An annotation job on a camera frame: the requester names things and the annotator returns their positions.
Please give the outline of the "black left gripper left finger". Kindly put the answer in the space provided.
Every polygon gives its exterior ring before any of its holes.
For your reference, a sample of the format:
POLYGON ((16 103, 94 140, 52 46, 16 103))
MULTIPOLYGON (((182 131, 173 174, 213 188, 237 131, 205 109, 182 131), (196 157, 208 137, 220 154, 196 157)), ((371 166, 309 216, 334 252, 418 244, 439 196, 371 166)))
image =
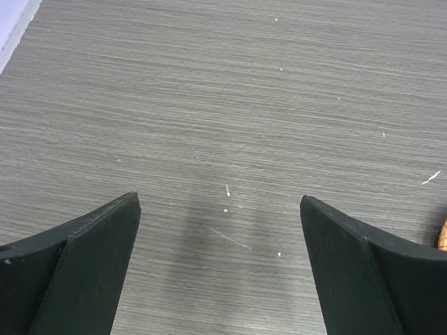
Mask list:
POLYGON ((1 246, 2 334, 110 334, 140 223, 136 192, 1 246))

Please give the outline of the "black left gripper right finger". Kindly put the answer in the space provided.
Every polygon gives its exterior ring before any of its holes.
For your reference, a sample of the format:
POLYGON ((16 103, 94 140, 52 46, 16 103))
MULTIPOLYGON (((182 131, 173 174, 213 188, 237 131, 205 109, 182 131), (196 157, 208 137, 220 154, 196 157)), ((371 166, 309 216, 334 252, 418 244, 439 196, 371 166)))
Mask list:
POLYGON ((300 219, 328 334, 446 333, 446 252, 308 195, 300 219))

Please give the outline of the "woven rattan coaster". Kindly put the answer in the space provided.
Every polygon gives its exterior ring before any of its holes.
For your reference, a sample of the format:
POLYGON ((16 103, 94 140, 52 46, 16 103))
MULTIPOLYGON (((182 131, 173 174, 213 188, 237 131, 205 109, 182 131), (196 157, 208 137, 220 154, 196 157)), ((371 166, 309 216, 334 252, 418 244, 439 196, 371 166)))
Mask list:
POLYGON ((444 220, 439 228, 433 242, 433 247, 441 251, 447 251, 447 219, 444 220))

